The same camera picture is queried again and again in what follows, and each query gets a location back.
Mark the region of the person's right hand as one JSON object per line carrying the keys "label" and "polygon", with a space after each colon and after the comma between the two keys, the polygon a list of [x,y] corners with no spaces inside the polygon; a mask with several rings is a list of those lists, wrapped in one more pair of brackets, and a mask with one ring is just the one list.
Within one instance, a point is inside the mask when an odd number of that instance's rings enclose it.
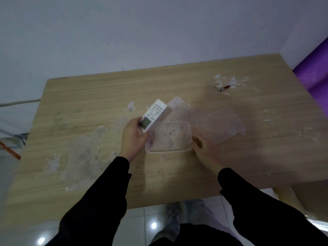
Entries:
{"label": "person's right hand", "polygon": [[203,139],[201,136],[197,134],[193,135],[198,136],[203,141],[203,149],[199,149],[197,146],[193,148],[197,158],[208,170],[210,170],[217,177],[224,166],[219,160],[219,156],[216,153],[215,147],[211,144],[211,142]]}

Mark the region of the clear plastic container lid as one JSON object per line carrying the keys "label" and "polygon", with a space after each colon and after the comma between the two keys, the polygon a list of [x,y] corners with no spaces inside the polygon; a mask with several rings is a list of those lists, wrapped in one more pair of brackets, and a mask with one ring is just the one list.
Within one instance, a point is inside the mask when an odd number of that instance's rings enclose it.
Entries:
{"label": "clear plastic container lid", "polygon": [[245,135],[246,132],[243,121],[230,108],[199,115],[195,120],[195,128],[198,135],[213,145],[238,134]]}

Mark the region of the white remote control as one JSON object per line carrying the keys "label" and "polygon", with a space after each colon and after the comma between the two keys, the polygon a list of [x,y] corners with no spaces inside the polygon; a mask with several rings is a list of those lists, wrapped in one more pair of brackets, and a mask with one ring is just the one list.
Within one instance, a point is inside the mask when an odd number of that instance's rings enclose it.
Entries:
{"label": "white remote control", "polygon": [[150,108],[146,111],[146,113],[142,116],[140,120],[139,127],[141,128],[143,133],[146,133],[152,125],[161,117],[161,115],[165,112],[168,106],[157,99]]}

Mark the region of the cardboard box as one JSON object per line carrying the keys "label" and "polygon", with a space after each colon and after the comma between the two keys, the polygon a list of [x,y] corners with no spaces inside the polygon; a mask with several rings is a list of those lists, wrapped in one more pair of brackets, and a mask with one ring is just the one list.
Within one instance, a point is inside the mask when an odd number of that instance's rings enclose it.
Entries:
{"label": "cardboard box", "polygon": [[273,191],[308,218],[328,223],[328,180],[273,187]]}

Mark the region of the orange stick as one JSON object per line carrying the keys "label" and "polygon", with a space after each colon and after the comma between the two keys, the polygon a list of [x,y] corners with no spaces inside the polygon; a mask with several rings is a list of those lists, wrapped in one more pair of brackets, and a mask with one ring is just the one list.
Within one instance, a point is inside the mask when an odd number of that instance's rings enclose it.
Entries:
{"label": "orange stick", "polygon": [[9,153],[10,155],[12,155],[14,158],[16,158],[17,160],[21,160],[21,156],[15,152],[14,150],[12,150],[11,148],[9,148],[5,143],[3,143],[2,141],[0,141],[0,146],[2,147],[2,149],[4,149],[7,153]]}

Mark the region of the person's right forearm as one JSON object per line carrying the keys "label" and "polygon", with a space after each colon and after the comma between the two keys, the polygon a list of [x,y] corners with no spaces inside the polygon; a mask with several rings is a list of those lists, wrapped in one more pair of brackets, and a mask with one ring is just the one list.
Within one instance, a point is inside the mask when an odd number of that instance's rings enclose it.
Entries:
{"label": "person's right forearm", "polygon": [[237,232],[255,246],[328,246],[328,237],[294,207],[257,189],[231,168],[217,176]]}

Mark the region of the person's left hand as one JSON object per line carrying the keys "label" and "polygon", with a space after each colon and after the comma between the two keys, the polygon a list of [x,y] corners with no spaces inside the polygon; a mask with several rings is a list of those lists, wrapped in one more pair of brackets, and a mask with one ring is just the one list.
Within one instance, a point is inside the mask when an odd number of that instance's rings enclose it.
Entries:
{"label": "person's left hand", "polygon": [[132,163],[134,158],[141,152],[145,147],[140,143],[140,132],[139,123],[142,117],[137,117],[130,120],[122,132],[122,143],[121,149],[118,154],[119,157],[123,157]]}

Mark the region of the clear plastic food container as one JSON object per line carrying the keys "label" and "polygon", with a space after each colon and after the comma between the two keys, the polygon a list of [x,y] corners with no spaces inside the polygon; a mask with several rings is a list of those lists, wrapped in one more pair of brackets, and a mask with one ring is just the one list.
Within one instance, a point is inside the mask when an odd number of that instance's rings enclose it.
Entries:
{"label": "clear plastic food container", "polygon": [[191,150],[192,132],[187,121],[161,122],[150,129],[147,153],[177,153]]}

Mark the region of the purple cushion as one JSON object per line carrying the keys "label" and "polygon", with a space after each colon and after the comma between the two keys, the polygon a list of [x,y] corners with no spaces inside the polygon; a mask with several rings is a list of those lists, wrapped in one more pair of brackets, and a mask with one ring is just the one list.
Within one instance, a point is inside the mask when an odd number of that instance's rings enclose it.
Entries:
{"label": "purple cushion", "polygon": [[293,72],[328,117],[328,37]]}

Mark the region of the person's left forearm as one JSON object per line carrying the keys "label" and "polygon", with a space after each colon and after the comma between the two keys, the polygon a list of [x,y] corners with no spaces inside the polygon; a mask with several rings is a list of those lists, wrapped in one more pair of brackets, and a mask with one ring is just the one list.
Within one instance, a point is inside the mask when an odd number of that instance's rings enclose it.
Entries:
{"label": "person's left forearm", "polygon": [[83,197],[62,217],[45,246],[112,246],[127,211],[129,161],[116,157]]}

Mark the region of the person's grey trousers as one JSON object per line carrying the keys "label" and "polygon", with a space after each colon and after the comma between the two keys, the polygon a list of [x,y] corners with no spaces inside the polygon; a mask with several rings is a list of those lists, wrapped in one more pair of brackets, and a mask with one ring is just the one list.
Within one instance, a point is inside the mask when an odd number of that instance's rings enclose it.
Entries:
{"label": "person's grey trousers", "polygon": [[167,205],[167,223],[149,246],[243,246],[232,230],[222,225],[201,199],[187,200],[187,223],[180,223],[180,203]]}

